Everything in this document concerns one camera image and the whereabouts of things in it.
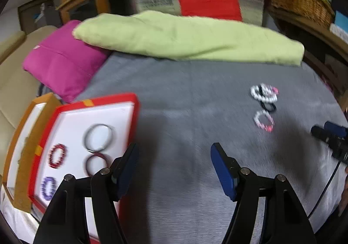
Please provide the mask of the beige leather sofa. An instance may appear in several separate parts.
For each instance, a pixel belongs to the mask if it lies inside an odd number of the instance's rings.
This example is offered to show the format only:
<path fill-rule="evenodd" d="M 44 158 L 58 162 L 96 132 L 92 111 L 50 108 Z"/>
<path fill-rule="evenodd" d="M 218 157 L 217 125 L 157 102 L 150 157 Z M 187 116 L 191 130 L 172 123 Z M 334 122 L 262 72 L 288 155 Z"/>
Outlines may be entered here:
<path fill-rule="evenodd" d="M 23 70 L 23 61 L 32 49 L 56 29 L 48 25 L 28 35 L 17 31 L 1 42 L 1 171 L 13 134 L 30 102 L 36 98 L 40 85 L 37 79 Z"/>

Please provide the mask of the wooden shelf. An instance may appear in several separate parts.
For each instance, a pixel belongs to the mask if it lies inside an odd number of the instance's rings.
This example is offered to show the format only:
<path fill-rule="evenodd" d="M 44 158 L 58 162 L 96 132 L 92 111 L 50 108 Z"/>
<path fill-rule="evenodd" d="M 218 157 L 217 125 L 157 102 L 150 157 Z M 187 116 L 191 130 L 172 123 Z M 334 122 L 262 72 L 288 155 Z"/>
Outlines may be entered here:
<path fill-rule="evenodd" d="M 305 61 L 331 88 L 347 112 L 347 44 L 329 29 L 272 6 L 265 10 L 281 33 L 304 45 Z"/>

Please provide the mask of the orange tray white lining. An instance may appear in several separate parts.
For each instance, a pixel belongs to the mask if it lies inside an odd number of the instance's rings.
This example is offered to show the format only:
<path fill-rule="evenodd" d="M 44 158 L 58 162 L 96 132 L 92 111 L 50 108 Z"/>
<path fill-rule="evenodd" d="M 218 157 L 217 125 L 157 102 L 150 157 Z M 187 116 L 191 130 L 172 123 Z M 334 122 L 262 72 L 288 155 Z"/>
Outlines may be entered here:
<path fill-rule="evenodd" d="M 61 102 L 53 93 L 33 99 L 12 136 L 2 185 L 10 203 L 20 211 L 31 211 L 32 201 L 28 197 L 28 190 L 35 151 L 50 117 L 60 105 Z"/>

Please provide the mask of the wicker basket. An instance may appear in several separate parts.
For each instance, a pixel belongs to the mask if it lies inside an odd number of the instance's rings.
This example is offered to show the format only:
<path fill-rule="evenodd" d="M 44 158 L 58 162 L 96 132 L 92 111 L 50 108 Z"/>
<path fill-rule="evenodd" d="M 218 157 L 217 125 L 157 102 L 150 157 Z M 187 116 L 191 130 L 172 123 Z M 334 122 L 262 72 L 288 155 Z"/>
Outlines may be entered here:
<path fill-rule="evenodd" d="M 316 24 L 329 28 L 335 16 L 326 0 L 270 0 L 275 8 L 308 18 Z"/>

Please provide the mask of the grey bed cover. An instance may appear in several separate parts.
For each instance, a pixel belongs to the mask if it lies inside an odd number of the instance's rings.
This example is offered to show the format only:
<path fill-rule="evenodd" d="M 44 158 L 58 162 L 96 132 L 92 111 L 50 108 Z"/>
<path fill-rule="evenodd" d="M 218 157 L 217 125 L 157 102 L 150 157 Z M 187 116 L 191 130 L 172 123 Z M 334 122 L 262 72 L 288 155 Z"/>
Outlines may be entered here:
<path fill-rule="evenodd" d="M 78 100 L 135 93 L 140 150 L 121 200 L 128 243 L 221 243 L 235 203 L 210 158 L 215 142 L 256 174 L 285 175 L 317 230 L 338 205 L 345 168 L 311 127 L 346 125 L 306 64 L 170 61 L 113 53 Z"/>

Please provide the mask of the red tray white lining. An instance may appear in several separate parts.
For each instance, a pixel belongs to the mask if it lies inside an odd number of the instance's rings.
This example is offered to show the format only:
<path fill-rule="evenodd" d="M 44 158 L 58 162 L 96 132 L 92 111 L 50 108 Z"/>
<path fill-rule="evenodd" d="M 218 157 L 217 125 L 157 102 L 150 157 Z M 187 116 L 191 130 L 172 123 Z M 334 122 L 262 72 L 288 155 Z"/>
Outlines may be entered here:
<path fill-rule="evenodd" d="M 91 178 L 132 143 L 139 112 L 135 94 L 114 94 L 56 108 L 34 155 L 28 196 L 42 212 L 35 243 L 100 243 Z M 83 146 L 93 124 L 113 128 L 112 144 L 91 153 Z"/>

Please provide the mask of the silver metal bangle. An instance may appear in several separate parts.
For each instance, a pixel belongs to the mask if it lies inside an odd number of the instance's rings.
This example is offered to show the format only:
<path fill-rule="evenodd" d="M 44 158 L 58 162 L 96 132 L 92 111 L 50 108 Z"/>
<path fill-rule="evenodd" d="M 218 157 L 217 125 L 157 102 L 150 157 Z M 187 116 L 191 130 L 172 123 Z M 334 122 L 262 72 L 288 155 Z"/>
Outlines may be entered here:
<path fill-rule="evenodd" d="M 83 146 L 91 153 L 106 150 L 113 141 L 113 128 L 108 124 L 93 124 L 84 133 Z"/>

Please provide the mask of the red cushion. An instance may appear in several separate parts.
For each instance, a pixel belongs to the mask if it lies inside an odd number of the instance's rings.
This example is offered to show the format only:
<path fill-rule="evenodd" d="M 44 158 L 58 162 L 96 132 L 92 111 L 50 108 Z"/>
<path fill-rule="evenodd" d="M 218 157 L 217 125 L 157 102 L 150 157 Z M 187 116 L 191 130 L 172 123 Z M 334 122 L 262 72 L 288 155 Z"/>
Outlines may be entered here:
<path fill-rule="evenodd" d="M 242 21 L 239 0 L 179 0 L 182 16 Z"/>

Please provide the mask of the magenta pillow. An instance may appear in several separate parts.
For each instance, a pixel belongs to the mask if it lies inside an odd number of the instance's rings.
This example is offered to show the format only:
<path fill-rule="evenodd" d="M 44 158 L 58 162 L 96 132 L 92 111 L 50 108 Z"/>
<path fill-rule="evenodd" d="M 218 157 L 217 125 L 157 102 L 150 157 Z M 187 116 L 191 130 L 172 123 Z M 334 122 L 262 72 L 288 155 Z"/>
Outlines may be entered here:
<path fill-rule="evenodd" d="M 73 37 L 80 24 L 72 20 L 54 31 L 23 61 L 23 69 L 66 103 L 84 91 L 111 51 L 88 45 Z"/>

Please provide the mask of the light green folded blanket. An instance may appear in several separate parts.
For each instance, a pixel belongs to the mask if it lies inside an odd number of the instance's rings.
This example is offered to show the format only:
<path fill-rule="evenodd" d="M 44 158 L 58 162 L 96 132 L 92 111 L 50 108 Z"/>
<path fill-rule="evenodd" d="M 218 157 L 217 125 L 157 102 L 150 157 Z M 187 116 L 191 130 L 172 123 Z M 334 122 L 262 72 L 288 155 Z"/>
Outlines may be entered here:
<path fill-rule="evenodd" d="M 145 11 L 100 14 L 72 32 L 86 44 L 176 61 L 212 60 L 300 65 L 304 45 L 268 28 L 234 20 Z"/>

